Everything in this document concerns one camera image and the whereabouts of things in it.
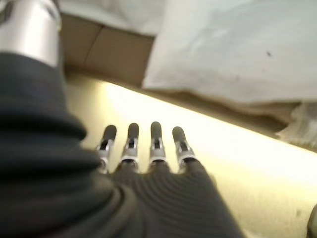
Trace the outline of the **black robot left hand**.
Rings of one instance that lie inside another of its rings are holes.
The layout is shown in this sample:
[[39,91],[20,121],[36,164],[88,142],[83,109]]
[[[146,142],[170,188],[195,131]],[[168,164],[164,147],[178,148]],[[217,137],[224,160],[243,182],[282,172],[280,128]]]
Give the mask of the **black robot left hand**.
[[129,126],[114,173],[116,128],[85,150],[63,91],[61,18],[55,0],[4,0],[0,13],[0,235],[3,238],[241,238],[243,232],[189,146],[172,131],[170,171],[161,126],[150,164],[137,170],[139,128]]

